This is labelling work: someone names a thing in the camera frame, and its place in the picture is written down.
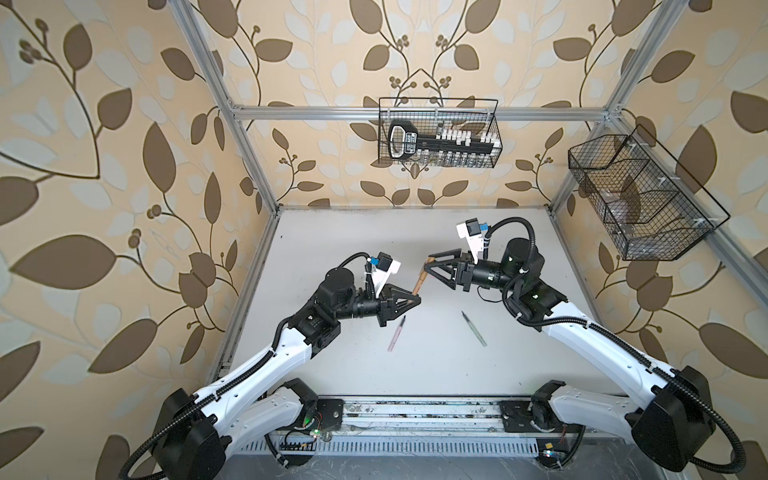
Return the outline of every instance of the marker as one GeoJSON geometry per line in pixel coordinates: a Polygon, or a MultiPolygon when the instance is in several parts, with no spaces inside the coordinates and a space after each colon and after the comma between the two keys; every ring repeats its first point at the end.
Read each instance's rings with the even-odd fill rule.
{"type": "Polygon", "coordinates": [[[406,317],[403,316],[402,320],[400,320],[400,324],[397,326],[397,330],[395,330],[395,336],[392,337],[392,342],[389,342],[389,348],[386,350],[387,352],[392,352],[392,349],[395,348],[395,342],[397,342],[397,337],[400,336],[400,332],[402,332],[402,324],[406,322],[406,317]]]}
{"type": "Polygon", "coordinates": [[[467,316],[467,314],[466,314],[466,313],[464,313],[464,312],[462,312],[462,316],[464,317],[464,320],[466,320],[466,321],[467,321],[467,325],[469,325],[469,328],[471,328],[471,329],[472,329],[472,332],[475,334],[475,336],[476,336],[476,337],[478,337],[478,340],[480,340],[480,343],[481,343],[483,346],[488,346],[488,344],[487,344],[487,343],[485,343],[485,340],[483,340],[483,338],[482,338],[482,335],[480,335],[480,332],[478,332],[478,330],[475,328],[475,324],[474,324],[474,323],[472,323],[472,321],[469,319],[469,317],[467,316]]]}

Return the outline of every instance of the wire basket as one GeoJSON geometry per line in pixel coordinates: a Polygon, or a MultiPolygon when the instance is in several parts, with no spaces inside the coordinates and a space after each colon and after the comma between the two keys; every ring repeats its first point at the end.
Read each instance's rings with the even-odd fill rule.
{"type": "Polygon", "coordinates": [[[568,168],[623,260],[676,260],[730,218],[642,125],[630,135],[603,135],[572,147],[568,168]],[[652,146],[669,156],[674,174],[652,158],[652,146]]]}
{"type": "Polygon", "coordinates": [[[491,99],[382,97],[379,162],[493,168],[503,148],[497,106],[491,99]]]}

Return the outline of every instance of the floral wallpaper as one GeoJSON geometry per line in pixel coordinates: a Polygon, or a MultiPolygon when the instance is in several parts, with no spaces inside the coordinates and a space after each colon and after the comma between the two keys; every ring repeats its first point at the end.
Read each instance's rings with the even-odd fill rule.
{"type": "MultiPolygon", "coordinates": [[[[691,0],[624,111],[679,156],[684,181],[704,184],[729,210],[723,228],[763,266],[767,27],[765,2],[691,0]]],[[[768,314],[705,243],[674,262],[621,261],[584,197],[574,192],[558,219],[606,326],[677,368],[700,370],[713,406],[745,441],[746,468],[727,477],[768,478],[768,314]]],[[[728,462],[729,454],[716,434],[699,456],[728,462]]]]}
{"type": "Polygon", "coordinates": [[[768,270],[768,4],[690,5],[624,115],[722,203],[733,216],[723,228],[768,270]]]}
{"type": "Polygon", "coordinates": [[[599,107],[654,0],[192,0],[229,94],[245,105],[365,96],[599,107]]]}
{"type": "Polygon", "coordinates": [[[517,207],[549,204],[584,122],[500,122],[493,169],[424,167],[378,159],[376,126],[253,121],[246,127],[280,204],[311,207],[517,207]]]}
{"type": "Polygon", "coordinates": [[[267,215],[163,2],[0,0],[0,51],[0,477],[112,479],[267,215]]]}

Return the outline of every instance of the green pen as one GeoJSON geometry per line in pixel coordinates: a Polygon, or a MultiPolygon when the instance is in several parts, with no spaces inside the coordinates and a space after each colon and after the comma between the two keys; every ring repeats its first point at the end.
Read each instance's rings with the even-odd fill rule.
{"type": "Polygon", "coordinates": [[[480,332],[478,332],[477,328],[475,328],[475,324],[472,323],[472,321],[469,319],[466,313],[462,312],[462,316],[464,317],[464,320],[467,321],[467,325],[469,325],[469,328],[472,329],[472,332],[475,334],[476,337],[478,337],[478,340],[480,340],[480,343],[483,346],[488,346],[487,343],[485,343],[485,340],[483,340],[482,335],[480,335],[480,332]]]}

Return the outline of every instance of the pink pen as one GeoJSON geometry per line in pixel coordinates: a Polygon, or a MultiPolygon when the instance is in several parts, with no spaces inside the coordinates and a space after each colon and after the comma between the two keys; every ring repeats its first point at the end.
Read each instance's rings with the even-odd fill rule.
{"type": "Polygon", "coordinates": [[[397,326],[397,330],[395,330],[395,336],[392,337],[392,342],[389,343],[389,348],[386,350],[387,352],[392,352],[392,349],[395,348],[395,342],[397,342],[397,337],[400,336],[400,332],[402,332],[402,324],[406,322],[406,318],[403,317],[402,320],[400,320],[400,324],[397,326]]]}

